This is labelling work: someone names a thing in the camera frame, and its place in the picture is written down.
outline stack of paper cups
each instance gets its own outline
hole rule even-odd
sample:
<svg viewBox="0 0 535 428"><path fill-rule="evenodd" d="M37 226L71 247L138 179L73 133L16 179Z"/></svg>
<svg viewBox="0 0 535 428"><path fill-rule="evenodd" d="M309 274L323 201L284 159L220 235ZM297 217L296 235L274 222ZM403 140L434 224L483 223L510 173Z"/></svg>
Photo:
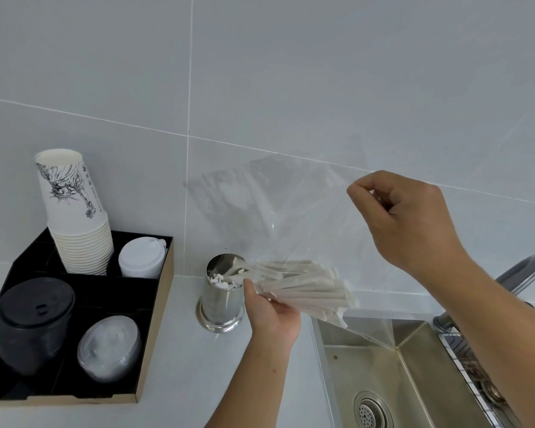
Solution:
<svg viewBox="0 0 535 428"><path fill-rule="evenodd" d="M69 273L105 274L113 254L107 212L81 153L67 149L36 155L50 234Z"/></svg>

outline white countertop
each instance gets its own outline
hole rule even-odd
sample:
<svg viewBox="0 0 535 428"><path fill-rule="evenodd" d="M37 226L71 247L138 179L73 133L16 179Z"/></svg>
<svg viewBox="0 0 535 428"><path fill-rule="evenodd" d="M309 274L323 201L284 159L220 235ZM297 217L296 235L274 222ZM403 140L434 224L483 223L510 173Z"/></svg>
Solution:
<svg viewBox="0 0 535 428"><path fill-rule="evenodd" d="M7 264L0 264L0 288ZM202 428L220 401L248 344L247 317L234 331L205 331L194 315L203 279L176 276L166 305L141 402L0 409L0 428ZM302 330L287 370L278 427L330 428L311 323Z"/></svg>

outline left hand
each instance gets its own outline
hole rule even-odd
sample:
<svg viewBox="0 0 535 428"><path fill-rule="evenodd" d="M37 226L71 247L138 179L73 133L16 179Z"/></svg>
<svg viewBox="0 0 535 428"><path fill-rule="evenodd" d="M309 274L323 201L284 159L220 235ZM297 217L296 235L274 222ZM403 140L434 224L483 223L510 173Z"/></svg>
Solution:
<svg viewBox="0 0 535 428"><path fill-rule="evenodd" d="M252 338L268 339L291 350L301 330L299 311L283 303L268 301L257 294L249 279L244 279L243 287Z"/></svg>

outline sink drain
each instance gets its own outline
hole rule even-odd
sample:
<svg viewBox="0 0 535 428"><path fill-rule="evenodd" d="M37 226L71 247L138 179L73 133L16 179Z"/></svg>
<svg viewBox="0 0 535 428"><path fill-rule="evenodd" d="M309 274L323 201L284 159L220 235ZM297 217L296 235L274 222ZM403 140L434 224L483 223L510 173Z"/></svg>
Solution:
<svg viewBox="0 0 535 428"><path fill-rule="evenodd" d="M353 402L355 419L360 428L393 428L392 416L385 402L376 394L363 391Z"/></svg>

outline kitchen sink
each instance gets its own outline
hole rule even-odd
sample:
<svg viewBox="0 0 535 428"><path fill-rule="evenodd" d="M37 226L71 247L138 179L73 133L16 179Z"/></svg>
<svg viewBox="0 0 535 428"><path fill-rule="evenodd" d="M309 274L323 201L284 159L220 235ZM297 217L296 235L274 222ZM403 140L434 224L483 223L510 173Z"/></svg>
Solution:
<svg viewBox="0 0 535 428"><path fill-rule="evenodd" d="M367 333L385 324L344 320L349 329ZM320 320L312 323L335 428L492 427L427 322L392 320L392 349Z"/></svg>

